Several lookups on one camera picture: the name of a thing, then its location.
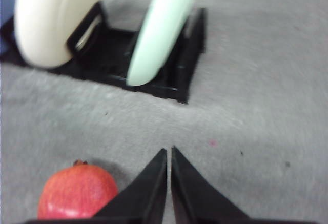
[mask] black plastic stand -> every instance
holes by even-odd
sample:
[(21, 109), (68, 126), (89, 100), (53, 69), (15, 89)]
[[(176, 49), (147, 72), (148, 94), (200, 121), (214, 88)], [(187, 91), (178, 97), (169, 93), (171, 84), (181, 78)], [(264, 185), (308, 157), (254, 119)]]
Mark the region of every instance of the black plastic stand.
[[(175, 147), (171, 189), (177, 224), (315, 224), (252, 219), (215, 190)], [(167, 193), (167, 152), (162, 149), (137, 178), (93, 218), (33, 220), (26, 224), (161, 224)]]
[[(78, 42), (95, 19), (100, 20), (100, 23), (94, 28), (87, 43), (78, 49)], [(158, 75), (146, 85), (131, 87), (126, 85), (126, 77), (139, 32), (110, 27), (101, 3), (98, 2), (67, 41), (68, 49), (73, 55), (72, 60), (49, 72), (114, 85), (134, 92), (145, 92), (156, 97), (172, 98), (187, 104), (194, 70), (200, 54), (205, 50), (205, 27), (206, 9), (202, 8), (197, 12), (189, 38), (186, 38), (185, 26)], [(1, 60), (26, 66), (15, 42), (9, 36), (13, 30), (13, 20), (2, 29), (2, 36), (13, 47), (11, 52), (1, 56)]]

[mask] floor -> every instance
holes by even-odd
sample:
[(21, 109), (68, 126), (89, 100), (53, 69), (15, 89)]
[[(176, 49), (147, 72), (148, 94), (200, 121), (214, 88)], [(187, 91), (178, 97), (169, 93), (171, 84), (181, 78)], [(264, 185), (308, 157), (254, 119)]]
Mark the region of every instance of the floor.
[[(105, 4), (114, 26), (137, 29), (149, 1)], [(200, 6), (207, 52), (188, 105), (1, 65), (2, 223), (35, 218), (47, 178), (77, 158), (122, 190), (173, 145), (252, 217), (328, 222), (328, 0)]]

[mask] red pomegranate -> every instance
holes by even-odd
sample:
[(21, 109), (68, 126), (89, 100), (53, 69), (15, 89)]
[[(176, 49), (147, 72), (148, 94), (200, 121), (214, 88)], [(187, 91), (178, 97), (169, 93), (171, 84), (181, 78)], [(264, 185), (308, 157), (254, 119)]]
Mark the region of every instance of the red pomegranate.
[(104, 169), (77, 160), (46, 182), (38, 206), (38, 219), (90, 218), (118, 193), (113, 177)]

